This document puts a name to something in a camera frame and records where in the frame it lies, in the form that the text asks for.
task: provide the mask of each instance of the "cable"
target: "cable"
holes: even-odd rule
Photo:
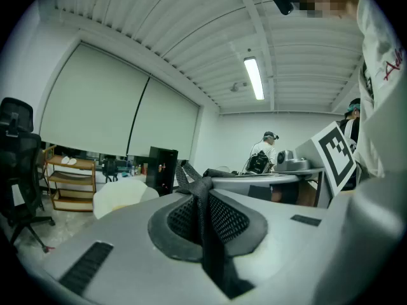
[[[273,81],[274,81],[274,79],[277,77],[277,54],[276,54],[275,48],[274,48],[272,28],[270,26],[270,21],[268,20],[268,15],[267,15],[266,8],[265,8],[265,5],[264,5],[264,3],[269,3],[271,1],[273,1],[273,0],[268,0],[268,1],[261,0],[261,7],[263,8],[263,12],[265,13],[267,26],[268,26],[268,31],[270,32],[270,41],[271,41],[270,43],[271,43],[271,47],[272,47],[272,55],[274,56],[274,65],[275,65],[275,67],[274,67],[273,64],[272,64]]]
[[[262,142],[262,141],[263,141],[263,139],[261,139],[259,142],[255,143],[255,144],[253,145],[252,150],[250,150],[249,159],[244,163],[243,168],[242,168],[242,170],[240,171],[240,173],[243,173],[243,169],[245,168],[245,166],[246,166],[246,164],[249,162],[249,160],[252,158],[252,151],[253,151],[254,146],[255,146],[256,144],[259,144],[259,143]]]

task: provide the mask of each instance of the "printed logo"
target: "printed logo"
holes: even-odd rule
[[[389,61],[386,61],[386,76],[384,77],[385,80],[389,81],[389,75],[393,72],[393,70],[400,70],[401,62],[403,62],[402,51],[403,48],[394,50],[394,52],[396,53],[396,59],[394,61],[394,64],[391,64]]]

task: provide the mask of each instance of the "roller blind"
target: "roller blind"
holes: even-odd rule
[[[147,79],[130,65],[80,44],[50,93],[41,138],[61,146],[126,155]]]
[[[198,106],[151,78],[135,117],[128,153],[149,155],[150,147],[178,150],[189,159]]]

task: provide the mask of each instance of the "ceiling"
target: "ceiling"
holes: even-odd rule
[[[222,114],[343,114],[359,96],[362,34],[351,19],[308,18],[300,11],[284,16],[271,0],[52,1],[54,10],[103,24],[146,47]],[[255,99],[243,64],[253,56],[264,100]]]

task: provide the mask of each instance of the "black mesh fabric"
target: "black mesh fabric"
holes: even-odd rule
[[[224,172],[221,170],[213,170],[208,168],[205,173],[203,173],[203,177],[235,177],[236,174]]]
[[[197,199],[190,198],[174,209],[168,217],[168,225],[178,236],[196,244],[201,244],[198,232]]]
[[[242,234],[249,226],[247,216],[212,195],[209,206],[212,227],[223,244]]]
[[[178,160],[177,165],[176,165],[176,178],[177,178],[179,187],[189,184],[188,179],[186,178],[185,172],[181,166],[181,162],[182,162],[182,160]]]
[[[21,100],[6,97],[0,105],[0,126],[6,127],[10,124],[11,114],[18,114],[17,128],[19,131],[32,132],[32,107]]]
[[[193,180],[200,180],[202,178],[202,175],[200,175],[192,166],[191,164],[186,161],[184,166],[184,171],[187,173]]]
[[[6,128],[0,128],[1,189],[10,190],[13,184],[18,184],[26,207],[35,215],[41,200],[36,168],[41,137],[27,132],[19,132],[17,138],[7,137],[6,131]]]
[[[232,211],[229,216],[227,212],[231,210],[231,207],[227,207],[220,200],[218,202],[212,200],[211,206],[211,202],[208,200],[210,200],[209,191],[212,186],[212,179],[204,177],[181,187],[177,192],[192,194],[193,199],[196,200],[198,229],[202,241],[203,270],[229,298],[234,298],[252,289],[253,285],[239,279],[233,259],[227,254],[224,244],[244,231],[249,221],[237,211]],[[223,220],[222,215],[225,215],[227,219]]]

